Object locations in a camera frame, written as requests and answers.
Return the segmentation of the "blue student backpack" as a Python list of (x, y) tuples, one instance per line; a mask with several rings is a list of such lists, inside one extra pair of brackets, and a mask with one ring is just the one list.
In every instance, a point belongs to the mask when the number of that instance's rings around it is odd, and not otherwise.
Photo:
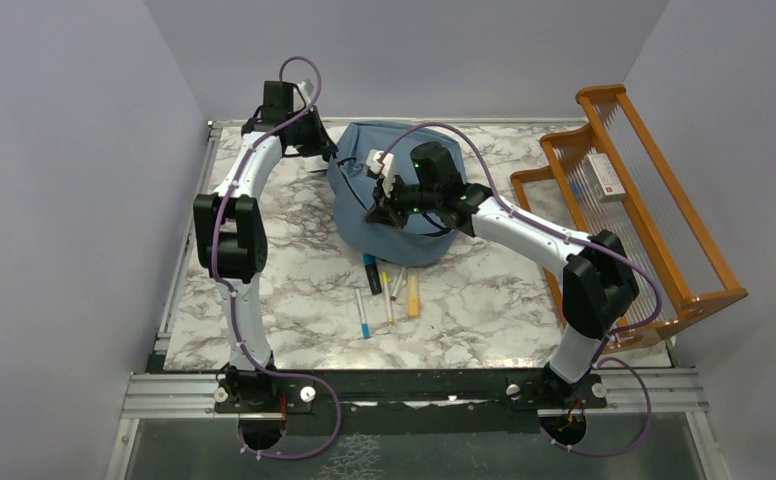
[(459, 233), (447, 229), (436, 215), (410, 216), (406, 226), (369, 224), (365, 216), (373, 204), (376, 180), (366, 175), (372, 150), (388, 147), (411, 126), (390, 121), (352, 122), (336, 142), (338, 151), (329, 160), (327, 180), (334, 193), (332, 218), (341, 239), (352, 248), (405, 267), (421, 267), (438, 261)]

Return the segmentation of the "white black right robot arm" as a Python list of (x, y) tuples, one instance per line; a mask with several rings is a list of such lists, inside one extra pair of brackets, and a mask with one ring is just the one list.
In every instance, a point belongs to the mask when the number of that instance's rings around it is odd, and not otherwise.
[(639, 295), (639, 285), (620, 238), (595, 235), (543, 220), (503, 200), (493, 190), (463, 179), (450, 151), (427, 142), (410, 152), (414, 184), (405, 183), (394, 156), (371, 150), (367, 176), (375, 179), (366, 222), (402, 229), (410, 216), (432, 214), (451, 231), (505, 246), (554, 274), (567, 322), (559, 345), (542, 370), (541, 393), (551, 405), (576, 399), (613, 324)]

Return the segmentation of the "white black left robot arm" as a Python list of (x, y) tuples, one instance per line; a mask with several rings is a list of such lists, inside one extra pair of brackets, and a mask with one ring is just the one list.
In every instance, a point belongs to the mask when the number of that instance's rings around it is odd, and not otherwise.
[(198, 259), (225, 302), (231, 348), (218, 399), (258, 411), (273, 406), (279, 396), (269, 373), (273, 353), (259, 299), (260, 276), (268, 260), (259, 198), (287, 148), (304, 156), (336, 153), (314, 105), (313, 90), (307, 81), (266, 82), (262, 104), (241, 128), (241, 148), (229, 172), (211, 192), (193, 201)]

